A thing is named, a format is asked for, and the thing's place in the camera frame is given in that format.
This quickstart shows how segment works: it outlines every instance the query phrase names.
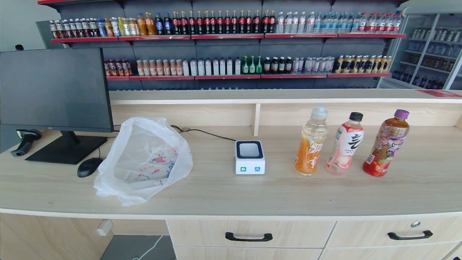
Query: white plastic bag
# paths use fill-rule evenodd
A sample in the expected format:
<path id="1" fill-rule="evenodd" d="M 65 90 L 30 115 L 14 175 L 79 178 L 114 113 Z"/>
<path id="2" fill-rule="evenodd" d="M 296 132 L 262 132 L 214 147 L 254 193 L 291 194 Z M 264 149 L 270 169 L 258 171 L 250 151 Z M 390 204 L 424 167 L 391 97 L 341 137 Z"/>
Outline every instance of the white plastic bag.
<path id="1" fill-rule="evenodd" d="M 167 119 L 130 118 L 99 165 L 94 187 L 98 196 L 117 195 L 130 206 L 185 178 L 192 167 L 188 142 Z"/>

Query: black cable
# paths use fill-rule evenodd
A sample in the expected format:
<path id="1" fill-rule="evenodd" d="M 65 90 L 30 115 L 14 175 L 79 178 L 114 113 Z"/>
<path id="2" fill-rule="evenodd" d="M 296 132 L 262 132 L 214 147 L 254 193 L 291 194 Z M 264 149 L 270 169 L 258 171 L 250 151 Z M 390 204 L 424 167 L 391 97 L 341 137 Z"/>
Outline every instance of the black cable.
<path id="1" fill-rule="evenodd" d="M 212 134 L 212 133 L 206 132 L 206 131 L 204 131 L 204 130 L 200 130 L 200 129 L 187 129 L 187 130 L 184 130 L 184 129 L 179 128 L 179 127 L 176 126 L 176 125 L 171 125 L 171 127 L 178 129 L 178 130 L 180 131 L 180 133 L 187 133 L 187 132 L 190 132 L 190 131 L 199 131 L 199 132 L 202 132 L 202 133 L 211 135 L 211 136 L 223 138 L 223 139 L 230 140 L 230 141 L 236 141 L 236 140 L 234 140 L 234 139 L 232 139 L 232 138 L 228 138 L 228 137 L 224 137 L 224 136 L 219 136 L 219 135 Z"/>

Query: computer monitor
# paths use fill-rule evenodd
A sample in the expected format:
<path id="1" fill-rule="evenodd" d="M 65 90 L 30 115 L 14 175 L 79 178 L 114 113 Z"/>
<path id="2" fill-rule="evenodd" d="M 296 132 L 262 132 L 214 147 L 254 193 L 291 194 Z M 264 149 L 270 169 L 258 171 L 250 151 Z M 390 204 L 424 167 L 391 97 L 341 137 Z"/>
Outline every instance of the computer monitor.
<path id="1" fill-rule="evenodd" d="M 74 131 L 114 130 L 102 50 L 0 53 L 0 122 L 16 129 L 61 131 L 27 161 L 80 162 L 107 138 Z"/>

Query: monitor screen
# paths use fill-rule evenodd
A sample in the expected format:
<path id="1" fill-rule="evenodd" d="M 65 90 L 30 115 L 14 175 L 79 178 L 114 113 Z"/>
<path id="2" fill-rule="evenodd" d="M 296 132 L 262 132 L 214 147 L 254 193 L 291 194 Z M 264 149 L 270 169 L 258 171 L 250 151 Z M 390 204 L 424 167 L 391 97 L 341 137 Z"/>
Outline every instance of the monitor screen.
<path id="1" fill-rule="evenodd" d="M 29 129 L 111 132 L 101 49 L 0 53 L 0 122 Z"/>

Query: monitor stand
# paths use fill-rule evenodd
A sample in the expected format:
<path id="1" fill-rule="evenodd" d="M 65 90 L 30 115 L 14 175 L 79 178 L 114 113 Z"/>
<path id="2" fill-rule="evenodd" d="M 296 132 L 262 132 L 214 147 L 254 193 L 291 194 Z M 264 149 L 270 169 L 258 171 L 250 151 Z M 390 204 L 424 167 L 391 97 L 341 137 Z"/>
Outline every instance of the monitor stand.
<path id="1" fill-rule="evenodd" d="M 72 131 L 61 131 L 62 136 L 52 141 L 26 161 L 77 164 L 108 139 L 104 136 L 76 136 Z"/>

